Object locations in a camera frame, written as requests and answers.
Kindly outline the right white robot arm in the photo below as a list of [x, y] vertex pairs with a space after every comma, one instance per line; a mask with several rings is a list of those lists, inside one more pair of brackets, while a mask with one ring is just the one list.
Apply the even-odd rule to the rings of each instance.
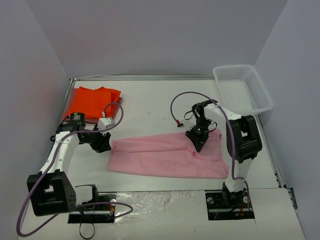
[[185, 135], [198, 153], [209, 139], [209, 126], [213, 122], [225, 128], [227, 151], [232, 162], [222, 185], [221, 199], [226, 206], [232, 207], [245, 195], [250, 165], [263, 148], [256, 120], [252, 115], [240, 115], [209, 100], [196, 103], [191, 112], [196, 122]]

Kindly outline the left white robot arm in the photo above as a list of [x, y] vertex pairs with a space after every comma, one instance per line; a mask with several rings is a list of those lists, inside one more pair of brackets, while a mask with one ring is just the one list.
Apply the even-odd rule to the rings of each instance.
[[86, 129], [85, 114], [73, 112], [68, 122], [62, 122], [53, 136], [51, 153], [37, 174], [27, 179], [30, 201], [37, 217], [70, 213], [76, 210], [77, 194], [67, 177], [71, 159], [79, 145], [88, 144], [97, 153], [111, 150], [111, 134], [114, 120], [99, 119], [92, 130]]

